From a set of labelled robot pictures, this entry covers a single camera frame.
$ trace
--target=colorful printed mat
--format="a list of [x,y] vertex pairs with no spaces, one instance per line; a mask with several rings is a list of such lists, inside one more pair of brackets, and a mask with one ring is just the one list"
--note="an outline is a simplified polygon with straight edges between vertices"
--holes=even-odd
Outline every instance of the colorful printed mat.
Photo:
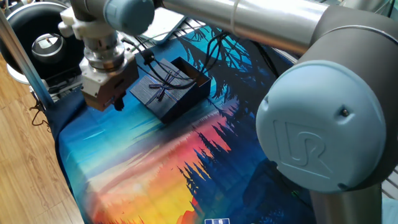
[[[219,33],[204,27],[154,53],[201,69]],[[266,50],[280,72],[291,66]],[[60,133],[61,165],[87,223],[315,223],[308,192],[280,175],[257,140],[257,107],[274,75],[234,36],[219,60],[207,73],[209,98],[170,125],[128,92],[122,112],[86,107]]]

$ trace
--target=black wire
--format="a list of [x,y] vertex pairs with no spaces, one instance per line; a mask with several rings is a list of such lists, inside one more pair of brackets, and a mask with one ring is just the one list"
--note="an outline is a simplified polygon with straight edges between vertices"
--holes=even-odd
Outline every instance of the black wire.
[[279,73],[276,69],[275,64],[272,62],[272,59],[270,58],[270,56],[268,55],[268,53],[264,50],[264,48],[257,42],[255,41],[251,41],[259,50],[262,58],[264,59],[264,61],[266,62],[267,66],[269,67],[269,69],[271,70],[271,72],[275,75],[276,78],[279,78]]
[[148,49],[147,46],[145,46],[144,42],[141,40],[141,38],[136,37],[136,40],[139,42],[139,46],[143,46],[145,49]]
[[392,10],[394,9],[394,5],[396,4],[396,0],[391,1],[390,9],[388,10],[387,17],[391,18]]
[[[203,72],[204,69],[207,67],[207,64],[208,64],[209,61],[210,61],[210,57],[211,57],[211,55],[213,55],[213,53],[214,53],[214,51],[215,51],[215,49],[216,49],[217,47],[219,48],[219,52],[218,52],[218,56],[217,56],[216,60],[218,59],[219,54],[220,54],[220,50],[221,50],[220,48],[221,48],[222,40],[223,40],[225,37],[227,37],[228,35],[229,35],[228,32],[221,32],[220,34],[214,36],[214,37],[209,41],[208,47],[207,47],[207,53],[206,53],[205,63],[204,63],[204,66],[203,66],[201,72]],[[218,39],[218,42],[217,42],[217,44],[213,47],[213,50],[212,50],[211,53],[209,54],[210,47],[211,47],[211,43],[212,43],[213,41],[215,41],[216,39]],[[128,40],[127,38],[123,38],[122,41],[131,44],[133,47],[135,47],[135,48],[138,50],[138,52],[141,54],[141,56],[143,56],[143,51],[139,48],[139,46],[140,46],[140,45],[144,45],[145,42],[141,42],[140,40],[138,40],[138,41],[139,41],[139,45],[136,45],[134,42]],[[161,63],[158,63],[158,65],[159,65],[159,67],[160,67],[163,71],[169,73],[169,71],[166,71],[166,69],[162,66]],[[191,81],[190,83],[187,83],[186,85],[173,85],[173,84],[167,82],[166,80],[164,80],[164,79],[156,72],[156,70],[153,68],[153,66],[152,66],[151,64],[148,63],[148,67],[152,70],[152,72],[154,73],[154,75],[155,75],[161,82],[163,82],[165,85],[168,85],[168,86],[170,86],[170,87],[172,87],[172,88],[174,88],[174,89],[178,89],[178,90],[183,90],[183,89],[190,88],[192,85],[194,85],[194,84],[196,83],[196,79],[198,78],[198,76],[193,77],[193,78],[190,78],[190,79],[192,79],[192,81]]]
[[33,126],[40,126],[40,125],[46,124],[46,125],[47,125],[47,131],[51,133],[51,131],[49,131],[50,125],[49,125],[49,123],[46,122],[45,120],[42,120],[42,122],[41,122],[40,124],[35,124],[35,120],[36,120],[36,118],[37,118],[37,115],[39,115],[39,113],[42,111],[42,110],[41,110],[41,107],[40,107],[40,105],[39,105],[39,103],[36,103],[35,106],[29,108],[30,111],[33,110],[33,109],[36,109],[37,112],[36,112],[35,116],[33,117],[32,125],[33,125]]
[[[211,56],[213,55],[215,49],[218,47],[218,50],[219,50],[219,52],[220,52],[220,50],[221,50],[221,44],[222,44],[223,39],[225,39],[225,38],[226,38],[227,36],[229,36],[229,35],[230,35],[229,32],[223,31],[223,32],[221,32],[221,33],[215,35],[212,39],[210,39],[209,43],[207,44],[207,51],[206,51],[205,62],[203,63],[203,67],[202,67],[202,69],[200,70],[201,73],[203,73],[203,72],[205,71],[205,69],[207,69],[207,65],[209,64],[210,58],[211,58]],[[210,52],[211,43],[213,43],[213,41],[215,41],[216,39],[218,39],[217,44],[213,47],[212,51]]]
[[[189,29],[196,29],[196,28],[203,28],[203,27],[205,27],[205,26],[206,26],[206,25],[196,26],[196,27],[189,27],[189,28],[178,28],[178,29],[175,29],[175,31],[179,31],[179,30],[189,30]],[[156,35],[156,36],[154,36],[154,37],[151,37],[151,38],[148,38],[148,39],[146,39],[145,41],[141,42],[138,46],[144,45],[144,44],[146,44],[146,43],[152,41],[152,40],[155,39],[156,37],[160,37],[160,36],[162,36],[162,35],[168,34],[169,32],[170,32],[170,31],[164,32],[164,33],[162,33],[162,34],[158,34],[158,35]],[[135,46],[135,44],[134,44],[131,40],[129,40],[127,37],[123,37],[121,41]]]

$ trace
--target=ur logo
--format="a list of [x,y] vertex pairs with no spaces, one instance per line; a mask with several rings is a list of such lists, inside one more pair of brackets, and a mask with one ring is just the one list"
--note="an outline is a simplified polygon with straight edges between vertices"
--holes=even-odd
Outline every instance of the ur logo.
[[205,224],[229,224],[229,218],[208,219]]
[[280,161],[290,167],[329,178],[332,170],[322,159],[327,150],[324,130],[274,121]]

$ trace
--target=black box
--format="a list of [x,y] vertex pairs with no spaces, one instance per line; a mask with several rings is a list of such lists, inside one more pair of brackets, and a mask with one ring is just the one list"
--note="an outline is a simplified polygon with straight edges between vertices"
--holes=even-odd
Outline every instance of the black box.
[[167,124],[207,98],[211,80],[181,57],[171,63],[163,59],[160,64],[166,71],[160,65],[155,66],[154,70],[169,83],[182,86],[194,80],[195,84],[184,90],[174,89],[150,72],[152,76],[144,76],[130,92],[161,122]]

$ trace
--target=metal pole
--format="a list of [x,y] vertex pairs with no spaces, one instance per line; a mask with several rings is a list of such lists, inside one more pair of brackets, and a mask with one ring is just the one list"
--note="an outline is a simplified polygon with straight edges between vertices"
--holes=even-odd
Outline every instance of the metal pole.
[[163,0],[163,4],[238,36],[300,54],[310,47],[328,7],[305,0]]
[[317,223],[321,224],[381,224],[381,185],[343,192],[323,194],[311,192]]
[[28,79],[29,84],[35,90],[39,100],[43,103],[43,106],[48,108],[53,104],[53,100],[2,12],[0,12],[0,38],[14,57],[14,60],[18,63],[18,66]]

